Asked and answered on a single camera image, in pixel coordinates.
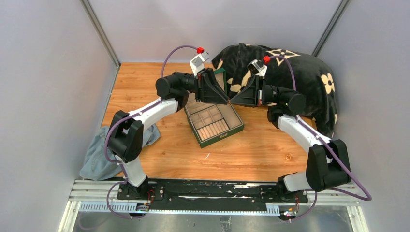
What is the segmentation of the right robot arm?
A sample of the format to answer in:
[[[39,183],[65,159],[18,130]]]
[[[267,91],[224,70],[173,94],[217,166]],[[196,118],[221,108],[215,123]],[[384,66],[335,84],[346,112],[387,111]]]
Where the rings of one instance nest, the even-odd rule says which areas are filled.
[[[347,173],[350,163],[346,144],[318,133],[298,116],[306,105],[306,97],[301,93],[268,85],[259,76],[253,76],[230,102],[241,106],[268,106],[268,121],[291,136],[307,153],[304,172],[278,178],[279,200],[288,202],[295,192],[308,189],[320,192],[351,181]]]

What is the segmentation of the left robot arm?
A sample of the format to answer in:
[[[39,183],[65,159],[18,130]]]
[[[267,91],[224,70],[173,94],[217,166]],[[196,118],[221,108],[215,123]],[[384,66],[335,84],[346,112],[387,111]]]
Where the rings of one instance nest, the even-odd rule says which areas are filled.
[[[148,186],[144,184],[147,176],[139,158],[144,132],[164,117],[183,109],[190,94],[202,103],[227,105],[229,102],[212,68],[192,74],[174,72],[159,78],[155,88],[158,99],[129,113],[115,113],[103,145],[105,158],[121,167],[123,183],[131,185],[129,192],[137,200],[148,194]]]

